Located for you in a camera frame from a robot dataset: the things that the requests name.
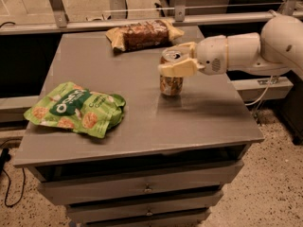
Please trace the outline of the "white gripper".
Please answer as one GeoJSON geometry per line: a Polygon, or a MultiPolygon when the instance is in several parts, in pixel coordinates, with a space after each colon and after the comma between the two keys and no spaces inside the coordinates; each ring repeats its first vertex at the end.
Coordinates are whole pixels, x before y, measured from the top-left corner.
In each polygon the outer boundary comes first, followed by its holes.
{"type": "Polygon", "coordinates": [[[198,71],[206,75],[224,74],[227,70],[227,38],[223,35],[207,37],[199,43],[178,44],[182,58],[178,62],[158,65],[159,74],[168,78],[194,76],[198,71]]]}

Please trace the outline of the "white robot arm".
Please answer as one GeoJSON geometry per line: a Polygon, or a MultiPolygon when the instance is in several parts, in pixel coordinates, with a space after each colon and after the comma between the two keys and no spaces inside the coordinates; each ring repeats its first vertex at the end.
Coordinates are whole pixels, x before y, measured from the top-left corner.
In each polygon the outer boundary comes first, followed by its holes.
{"type": "Polygon", "coordinates": [[[260,33],[207,37],[198,43],[165,49],[158,66],[164,77],[190,77],[198,72],[219,75],[242,71],[280,76],[294,71],[303,77],[303,22],[286,15],[269,20],[260,33]]]}

